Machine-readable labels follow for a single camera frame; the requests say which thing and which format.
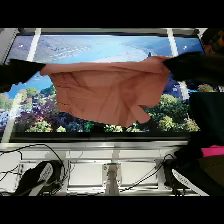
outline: screen bezel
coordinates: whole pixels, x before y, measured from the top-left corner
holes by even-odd
[[[10,50],[7,52],[4,63],[11,51],[13,43],[17,36],[33,36],[34,32],[19,33],[15,36]],[[160,33],[124,33],[124,32],[42,32],[41,35],[115,35],[115,36],[159,36],[168,37],[167,34]],[[173,34],[174,37],[182,38],[197,38],[201,44],[198,35],[185,35]],[[77,141],[186,141],[189,139],[190,132],[153,132],[153,133],[139,133],[139,132],[103,132],[103,133],[90,133],[90,132],[70,132],[70,133],[57,133],[57,132],[12,132],[10,142],[77,142]]]

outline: orange fabric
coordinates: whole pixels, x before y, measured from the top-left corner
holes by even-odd
[[[154,107],[168,80],[166,57],[141,62],[47,64],[57,91],[58,109],[85,120],[128,127],[150,117],[141,106]]]

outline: screen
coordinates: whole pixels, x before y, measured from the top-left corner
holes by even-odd
[[[10,50],[10,58],[26,60],[32,36],[17,36]],[[179,54],[202,51],[198,38],[175,37]],[[34,62],[138,62],[148,56],[172,56],[168,37],[112,36],[112,35],[41,35]],[[144,124],[135,122],[125,128],[82,120],[57,109],[56,90],[48,76],[39,73],[27,83],[13,85],[0,94],[0,132],[7,124],[13,99],[22,93],[22,102],[16,111],[13,132],[192,132],[199,128],[189,115],[188,99],[195,91],[216,91],[217,87],[187,81],[183,84],[172,79],[164,89],[161,101],[153,108],[144,108],[151,119]]]

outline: bright pink cloth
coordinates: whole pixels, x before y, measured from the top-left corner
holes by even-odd
[[[202,148],[203,157],[224,155],[224,146],[213,145],[210,148]]]
[[[150,117],[142,106],[159,103],[169,70],[167,57],[141,62],[47,64],[58,109],[85,120],[129,127]]]

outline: landscape image on screen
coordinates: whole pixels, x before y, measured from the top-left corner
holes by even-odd
[[[26,60],[32,36],[17,36],[10,58]],[[203,51],[197,38],[175,37],[178,53]],[[137,62],[151,56],[172,56],[169,39],[159,36],[111,35],[41,35],[34,62],[70,64],[79,62]],[[144,124],[133,123],[125,128],[79,119],[57,109],[56,90],[48,76],[39,72],[27,83],[13,85],[0,94],[0,132],[4,132],[12,103],[22,94],[13,132],[192,132],[199,128],[189,114],[189,96],[195,91],[218,91],[216,86],[187,81],[186,85],[172,79],[164,89],[161,101],[153,108],[144,108],[151,119]]]

